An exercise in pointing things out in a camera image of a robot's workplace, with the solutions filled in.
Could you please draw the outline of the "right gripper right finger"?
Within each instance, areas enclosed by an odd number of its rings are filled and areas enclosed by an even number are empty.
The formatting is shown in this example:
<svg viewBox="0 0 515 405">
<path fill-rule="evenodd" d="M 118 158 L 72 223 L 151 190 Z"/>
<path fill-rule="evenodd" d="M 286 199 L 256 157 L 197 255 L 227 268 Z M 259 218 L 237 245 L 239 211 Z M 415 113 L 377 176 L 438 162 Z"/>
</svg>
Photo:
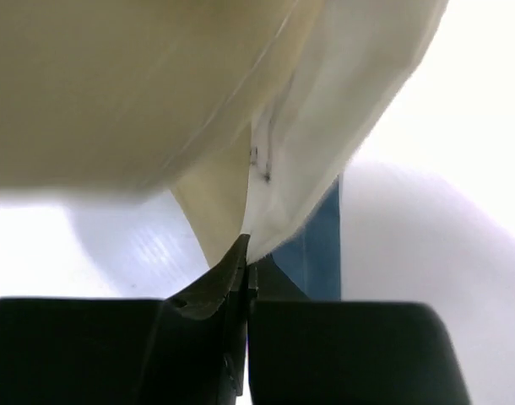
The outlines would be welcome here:
<svg viewBox="0 0 515 405">
<path fill-rule="evenodd" d="M 422 303 L 308 299 L 273 263 L 249 269 L 256 404 L 467 404 L 447 329 Z"/>
</svg>

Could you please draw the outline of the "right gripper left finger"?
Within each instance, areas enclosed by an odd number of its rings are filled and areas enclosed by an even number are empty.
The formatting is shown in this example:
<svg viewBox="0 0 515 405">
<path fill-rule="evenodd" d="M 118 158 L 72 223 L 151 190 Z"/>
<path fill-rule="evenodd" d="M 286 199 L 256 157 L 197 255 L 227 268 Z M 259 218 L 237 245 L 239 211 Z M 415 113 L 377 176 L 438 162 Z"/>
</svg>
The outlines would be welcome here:
<svg viewBox="0 0 515 405">
<path fill-rule="evenodd" d="M 247 245 L 159 299 L 0 298 L 0 404 L 233 404 Z"/>
</svg>

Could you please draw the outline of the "cream pillow with yellow edge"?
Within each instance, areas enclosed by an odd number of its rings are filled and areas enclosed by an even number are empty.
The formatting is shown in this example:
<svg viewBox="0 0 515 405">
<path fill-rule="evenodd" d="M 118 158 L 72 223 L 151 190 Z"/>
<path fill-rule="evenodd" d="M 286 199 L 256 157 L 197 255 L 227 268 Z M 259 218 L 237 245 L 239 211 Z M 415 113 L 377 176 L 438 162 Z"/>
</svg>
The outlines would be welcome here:
<svg viewBox="0 0 515 405">
<path fill-rule="evenodd" d="M 210 263 L 310 216 L 444 1 L 0 1 L 0 199 L 171 189 Z"/>
</svg>

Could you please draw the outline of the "blue beige patchwork pillowcase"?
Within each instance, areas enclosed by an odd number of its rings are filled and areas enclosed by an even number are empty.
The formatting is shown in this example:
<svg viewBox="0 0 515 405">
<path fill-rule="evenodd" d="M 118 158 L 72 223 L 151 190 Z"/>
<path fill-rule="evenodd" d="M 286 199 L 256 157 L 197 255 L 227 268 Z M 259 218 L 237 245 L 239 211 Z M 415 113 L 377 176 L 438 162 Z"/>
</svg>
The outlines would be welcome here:
<svg viewBox="0 0 515 405">
<path fill-rule="evenodd" d="M 276 265 L 306 296 L 341 299 L 339 182 L 297 235 L 273 252 Z"/>
</svg>

